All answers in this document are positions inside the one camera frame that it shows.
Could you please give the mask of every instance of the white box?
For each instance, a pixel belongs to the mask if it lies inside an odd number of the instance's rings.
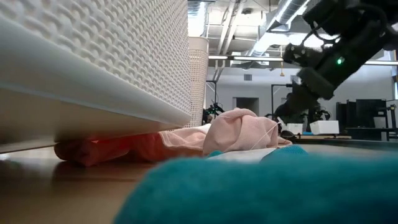
[[[316,121],[310,124],[311,132],[318,134],[339,134],[338,121]]]
[[[303,134],[303,124],[287,124],[286,130],[293,134]]]

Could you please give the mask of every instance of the black monitor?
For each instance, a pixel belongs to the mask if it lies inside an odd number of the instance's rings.
[[[364,128],[375,128],[374,118],[385,117],[386,100],[356,100],[356,125]]]

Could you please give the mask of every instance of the white perforated bin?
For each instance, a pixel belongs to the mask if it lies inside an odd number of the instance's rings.
[[[202,37],[189,38],[192,119],[185,127],[201,126],[208,67],[208,44],[208,40]]]
[[[0,135],[184,126],[187,26],[186,0],[0,1]]]

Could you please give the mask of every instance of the white textured panel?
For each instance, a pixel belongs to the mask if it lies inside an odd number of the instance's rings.
[[[209,56],[206,39],[190,37],[189,43],[192,119],[185,126],[187,128],[201,126]]]
[[[186,0],[5,0],[0,16],[190,113]]]

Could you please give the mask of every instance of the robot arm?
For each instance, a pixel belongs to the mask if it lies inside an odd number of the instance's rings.
[[[301,45],[286,46],[284,61],[303,67],[297,74],[302,84],[293,83],[292,96],[275,112],[276,116],[299,113],[317,104],[319,98],[330,100],[333,92],[367,60],[381,49],[398,47],[398,0],[337,1],[321,0],[303,18],[312,34],[322,39],[318,29],[334,40],[322,52]]]

